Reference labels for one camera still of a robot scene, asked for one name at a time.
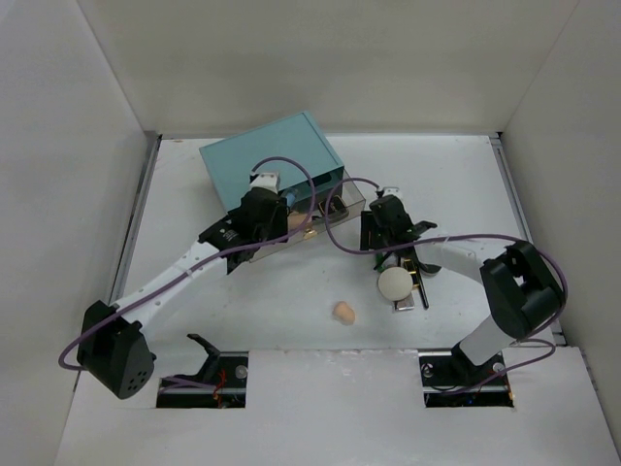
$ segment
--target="wall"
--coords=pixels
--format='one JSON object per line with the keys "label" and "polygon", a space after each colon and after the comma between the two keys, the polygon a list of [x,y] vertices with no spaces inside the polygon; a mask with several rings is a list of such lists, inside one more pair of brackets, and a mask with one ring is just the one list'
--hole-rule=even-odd
{"label": "wall", "polygon": [[145,129],[503,129],[577,0],[79,0]]}
{"label": "wall", "polygon": [[38,466],[76,378],[56,357],[106,296],[146,142],[74,1],[2,8],[0,462]]}
{"label": "wall", "polygon": [[621,447],[621,2],[582,0],[503,137],[536,242],[571,285],[563,319]]}

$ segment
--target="teal box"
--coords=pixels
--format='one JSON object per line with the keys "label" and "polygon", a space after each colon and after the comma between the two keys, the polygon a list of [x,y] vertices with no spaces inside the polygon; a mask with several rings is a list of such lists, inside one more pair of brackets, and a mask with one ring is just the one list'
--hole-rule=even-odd
{"label": "teal box", "polygon": [[[343,178],[343,162],[309,112],[204,146],[200,152],[227,212],[240,206],[248,191],[252,167],[267,157],[279,155],[302,164],[313,178],[318,199]],[[260,171],[279,172],[280,190],[295,187],[297,202],[311,197],[306,177],[293,165],[269,162]]]}

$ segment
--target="white disc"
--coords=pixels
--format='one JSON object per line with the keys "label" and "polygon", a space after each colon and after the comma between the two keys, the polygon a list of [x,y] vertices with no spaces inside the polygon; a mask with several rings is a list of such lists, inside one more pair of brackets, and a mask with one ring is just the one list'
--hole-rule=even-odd
{"label": "white disc", "polygon": [[401,301],[411,293],[411,275],[403,267],[390,267],[379,276],[377,287],[387,300]]}

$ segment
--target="white table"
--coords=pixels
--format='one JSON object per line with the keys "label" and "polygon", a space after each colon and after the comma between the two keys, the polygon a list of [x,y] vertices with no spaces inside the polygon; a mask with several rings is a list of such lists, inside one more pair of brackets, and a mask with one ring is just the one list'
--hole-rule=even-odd
{"label": "white table", "polygon": [[[398,185],[414,221],[433,220],[451,234],[518,236],[487,137],[329,140],[350,175]],[[162,143],[127,291],[222,217],[198,152],[208,142]],[[358,228],[350,221],[337,236],[355,247]],[[512,374],[514,410],[425,409],[417,353],[397,349],[452,347],[489,314],[483,290],[442,271],[425,282],[428,311],[418,300],[415,311],[393,315],[372,266],[320,235],[206,283],[155,339],[177,344],[194,332],[222,350],[251,350],[246,409],[150,409],[157,381],[120,402],[85,374],[56,464],[619,464],[577,349]],[[341,300],[355,309],[354,325],[332,320]],[[345,352],[316,351],[326,349]]]}

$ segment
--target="robotic arm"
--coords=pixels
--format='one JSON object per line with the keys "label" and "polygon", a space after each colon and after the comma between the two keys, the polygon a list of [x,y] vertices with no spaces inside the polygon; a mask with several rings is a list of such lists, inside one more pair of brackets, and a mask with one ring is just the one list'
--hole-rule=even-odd
{"label": "robotic arm", "polygon": [[[183,296],[191,294],[184,290],[200,286],[205,278],[232,273],[250,260],[263,242],[287,233],[292,200],[278,195],[278,174],[253,174],[250,180],[250,191],[240,207],[201,233],[175,264],[111,306],[98,301],[85,312],[82,334],[124,310],[123,316],[84,338],[78,349],[82,367],[118,398],[134,395],[152,376],[156,356],[149,350],[143,332],[175,312]],[[370,210],[363,213],[361,227],[361,250],[382,250],[411,244],[436,225],[428,221],[413,224],[399,190],[385,188],[378,192]],[[491,316],[453,347],[447,368],[460,374],[462,380],[515,340],[532,333],[565,301],[560,286],[530,243],[517,242],[500,256],[484,261],[473,249],[473,242],[428,243],[395,252],[423,270],[428,264],[441,266],[484,286]],[[219,351],[198,335],[188,337],[208,355],[203,366],[197,368],[196,380],[209,380],[216,370]]]}

